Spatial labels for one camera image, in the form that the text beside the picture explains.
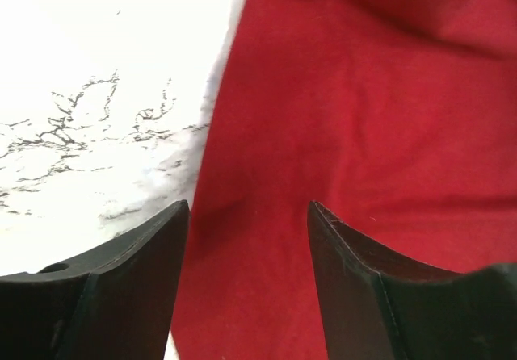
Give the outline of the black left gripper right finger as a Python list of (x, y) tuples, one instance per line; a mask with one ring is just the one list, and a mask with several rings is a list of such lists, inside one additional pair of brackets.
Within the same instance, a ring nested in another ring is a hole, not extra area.
[(430, 266), (317, 202), (307, 225), (329, 358), (515, 358), (515, 264), (466, 274)]

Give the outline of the red t-shirt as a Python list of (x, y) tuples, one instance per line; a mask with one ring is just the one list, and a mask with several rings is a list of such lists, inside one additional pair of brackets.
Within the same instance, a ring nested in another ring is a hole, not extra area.
[(516, 259), (516, 0), (246, 0), (196, 187), (182, 359), (324, 359), (309, 209), (456, 272)]

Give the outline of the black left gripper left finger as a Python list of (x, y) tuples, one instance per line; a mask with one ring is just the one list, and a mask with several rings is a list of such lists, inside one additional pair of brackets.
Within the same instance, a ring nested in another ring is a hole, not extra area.
[(163, 358), (189, 218), (181, 200), (85, 253), (2, 277), (2, 358)]

